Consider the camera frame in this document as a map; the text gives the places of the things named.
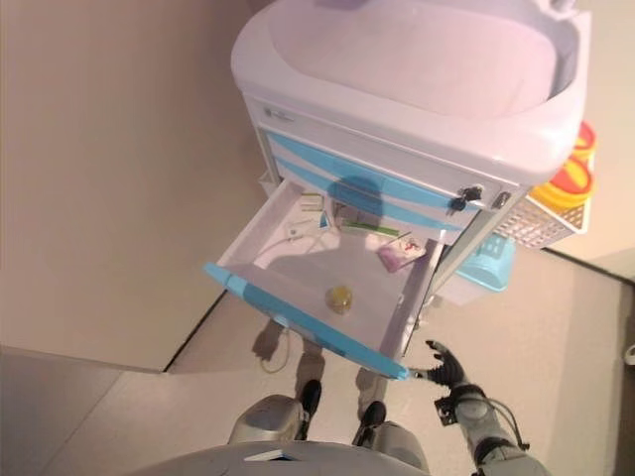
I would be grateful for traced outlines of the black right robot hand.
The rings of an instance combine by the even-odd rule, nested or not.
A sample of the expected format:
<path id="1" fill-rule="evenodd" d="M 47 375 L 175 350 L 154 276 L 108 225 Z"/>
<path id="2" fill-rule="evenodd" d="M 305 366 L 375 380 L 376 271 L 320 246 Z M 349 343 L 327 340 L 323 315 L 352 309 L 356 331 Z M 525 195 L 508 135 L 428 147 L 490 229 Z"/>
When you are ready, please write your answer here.
<path id="1" fill-rule="evenodd" d="M 447 347 L 435 340 L 427 340 L 426 344 L 434 351 L 434 357 L 440 364 L 429 369 L 411 367 L 408 369 L 411 378 L 426 380 L 450 390 L 469 384 L 463 367 Z"/>

